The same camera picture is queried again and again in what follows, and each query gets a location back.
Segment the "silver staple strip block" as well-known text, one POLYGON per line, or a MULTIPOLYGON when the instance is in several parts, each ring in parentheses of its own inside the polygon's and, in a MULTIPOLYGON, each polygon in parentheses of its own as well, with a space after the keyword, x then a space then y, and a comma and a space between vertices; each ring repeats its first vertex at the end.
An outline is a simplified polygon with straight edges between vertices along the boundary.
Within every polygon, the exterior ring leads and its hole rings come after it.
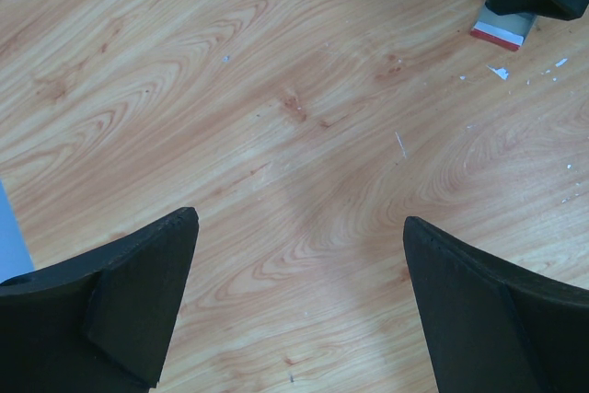
POLYGON ((516 52, 524 44, 537 16, 529 13, 498 15, 483 5, 469 35, 516 52))

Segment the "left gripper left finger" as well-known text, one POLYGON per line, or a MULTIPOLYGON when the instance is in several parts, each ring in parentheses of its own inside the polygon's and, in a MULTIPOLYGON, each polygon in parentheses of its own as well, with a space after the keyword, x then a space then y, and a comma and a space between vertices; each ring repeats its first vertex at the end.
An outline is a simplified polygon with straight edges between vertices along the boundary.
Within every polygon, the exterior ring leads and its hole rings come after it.
POLYGON ((4 392, 148 392, 160 380, 199 232, 192 207, 1 284, 4 392))

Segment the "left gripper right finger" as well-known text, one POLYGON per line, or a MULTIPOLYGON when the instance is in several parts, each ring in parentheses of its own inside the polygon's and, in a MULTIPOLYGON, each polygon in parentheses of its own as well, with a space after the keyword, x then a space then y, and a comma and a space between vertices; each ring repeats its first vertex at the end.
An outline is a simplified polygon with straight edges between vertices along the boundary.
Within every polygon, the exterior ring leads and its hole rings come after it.
POLYGON ((587 391, 587 290, 415 216, 403 246, 439 391, 587 391))

